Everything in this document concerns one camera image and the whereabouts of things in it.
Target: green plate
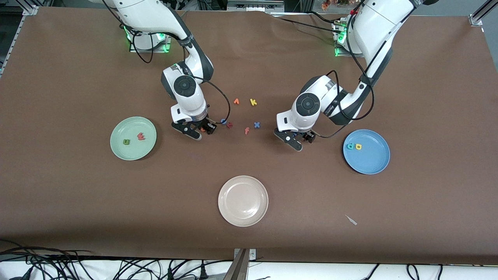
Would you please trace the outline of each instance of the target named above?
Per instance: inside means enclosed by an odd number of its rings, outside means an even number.
[[[139,140],[140,133],[144,140]],[[151,121],[143,117],[130,117],[114,128],[111,134],[111,150],[120,159],[137,160],[154,148],[156,138],[157,132]]]

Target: brown table surface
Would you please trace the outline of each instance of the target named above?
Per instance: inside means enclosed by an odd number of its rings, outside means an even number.
[[[466,17],[411,17],[371,115],[302,152],[273,135],[275,114],[313,76],[337,69],[352,91],[360,75],[352,58],[334,56],[330,33],[262,12],[189,12],[185,22],[214,64],[212,81],[241,101],[234,127],[200,142],[170,125],[175,102],[160,75],[181,59],[176,43],[145,64],[106,10],[41,8],[26,19],[0,79],[0,237],[107,256],[229,259],[233,248],[257,248],[273,261],[498,262],[498,75]],[[223,97],[202,89],[211,116],[224,117]],[[143,160],[109,147],[130,116],[158,131]],[[261,129],[245,135],[254,122]],[[315,127],[337,128],[324,116]],[[344,161],[343,140],[357,129],[389,143],[382,173]],[[217,204],[221,186],[243,174],[269,195],[248,228],[227,223]]]

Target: beige plate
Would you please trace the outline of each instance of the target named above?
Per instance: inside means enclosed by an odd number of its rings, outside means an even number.
[[[248,227],[259,222],[268,209],[268,193],[251,176],[228,180],[218,196],[218,207],[225,220],[234,226]]]

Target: plate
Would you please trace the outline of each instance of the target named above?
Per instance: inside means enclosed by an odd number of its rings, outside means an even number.
[[[360,150],[356,148],[356,144],[361,145]],[[350,133],[344,140],[343,153],[351,168],[367,175],[384,170],[391,158],[387,142],[371,130],[357,130]]]
[[[234,226],[248,227],[259,222],[268,209],[268,193],[263,184],[251,176],[228,180],[218,196],[223,218]]]
[[[142,133],[144,140],[139,140]],[[111,134],[111,150],[124,160],[137,160],[154,148],[157,132],[151,121],[143,117],[130,117],[121,121]]]

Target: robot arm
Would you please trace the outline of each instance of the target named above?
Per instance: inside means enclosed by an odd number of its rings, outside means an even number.
[[[343,34],[347,40],[339,37],[337,44],[365,57],[368,65],[366,75],[361,75],[352,93],[327,76],[311,78],[300,91],[291,110],[277,114],[275,135],[296,150],[301,150],[301,144],[290,136],[298,134],[312,142],[315,134],[311,128],[320,112],[337,125],[352,122],[370,93],[370,86],[376,84],[391,59],[394,36],[421,4],[422,0],[365,0],[360,4],[358,14],[341,19],[341,31],[345,31]]]
[[[107,6],[117,9],[125,26],[146,33],[166,33],[174,37],[189,56],[163,70],[161,83],[168,95],[178,102],[171,107],[173,128],[200,140],[196,131],[203,128],[208,134],[216,125],[207,119],[208,106],[199,84],[213,76],[213,64],[204,54],[181,17],[157,0],[105,0]]]

